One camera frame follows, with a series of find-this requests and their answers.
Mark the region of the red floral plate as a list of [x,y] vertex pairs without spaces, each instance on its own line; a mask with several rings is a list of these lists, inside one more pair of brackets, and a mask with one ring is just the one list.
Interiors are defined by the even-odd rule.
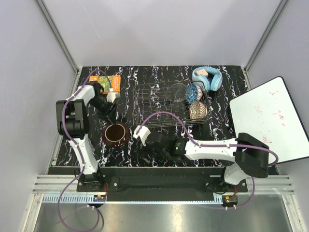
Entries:
[[130,130],[125,123],[116,122],[107,126],[103,130],[101,137],[107,147],[121,147],[129,141]]

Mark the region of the wire dish rack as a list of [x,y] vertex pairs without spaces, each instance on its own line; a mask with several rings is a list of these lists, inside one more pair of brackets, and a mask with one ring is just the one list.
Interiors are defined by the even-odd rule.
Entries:
[[136,85],[133,89],[134,97],[134,122],[138,125],[151,114],[164,111],[168,114],[158,114],[152,116],[146,123],[147,127],[171,127],[179,125],[178,118],[185,125],[203,124],[211,117],[211,104],[207,92],[203,92],[199,100],[207,108],[207,115],[205,118],[193,121],[189,116],[190,104],[184,100],[183,102],[172,102],[166,99],[165,91],[173,84],[182,83],[189,85],[190,83],[196,84],[194,81],[165,81],[159,83],[149,83]]

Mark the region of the beige patterned bowl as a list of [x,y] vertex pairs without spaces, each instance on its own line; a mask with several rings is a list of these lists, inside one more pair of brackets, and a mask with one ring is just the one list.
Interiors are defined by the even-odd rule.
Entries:
[[189,116],[193,121],[205,118],[207,115],[206,106],[200,101],[194,101],[189,107]]

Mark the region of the clear glass bowl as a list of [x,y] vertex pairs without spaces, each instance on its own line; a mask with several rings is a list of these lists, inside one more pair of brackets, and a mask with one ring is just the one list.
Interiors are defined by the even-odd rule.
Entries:
[[171,102],[183,102],[186,99],[187,85],[176,83],[168,87],[165,97]]

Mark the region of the blue triangle pattern bowl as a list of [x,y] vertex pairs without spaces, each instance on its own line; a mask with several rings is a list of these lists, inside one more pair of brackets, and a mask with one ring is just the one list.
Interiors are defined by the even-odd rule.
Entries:
[[189,104],[192,104],[195,101],[199,101],[203,95],[202,89],[200,86],[190,83],[186,90],[186,101]]

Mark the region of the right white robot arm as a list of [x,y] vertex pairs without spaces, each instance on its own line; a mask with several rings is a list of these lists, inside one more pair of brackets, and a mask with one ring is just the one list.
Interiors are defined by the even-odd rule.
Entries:
[[247,133],[239,133],[237,138],[221,141],[184,138],[170,142],[163,134],[149,130],[134,132],[133,137],[140,139],[143,148],[150,148],[154,153],[175,162],[201,159],[232,162],[219,179],[223,191],[231,191],[248,177],[268,177],[269,147]]

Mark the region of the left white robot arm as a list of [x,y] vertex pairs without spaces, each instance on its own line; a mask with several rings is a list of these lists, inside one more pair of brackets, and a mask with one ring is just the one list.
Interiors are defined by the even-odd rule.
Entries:
[[92,81],[79,86],[66,100],[56,102],[57,130],[74,150],[80,167],[75,179],[83,190],[100,191],[104,187],[103,175],[88,138],[90,124],[86,106],[95,107],[105,122],[114,125],[116,99],[119,97],[120,93],[112,88],[104,95],[103,86]]

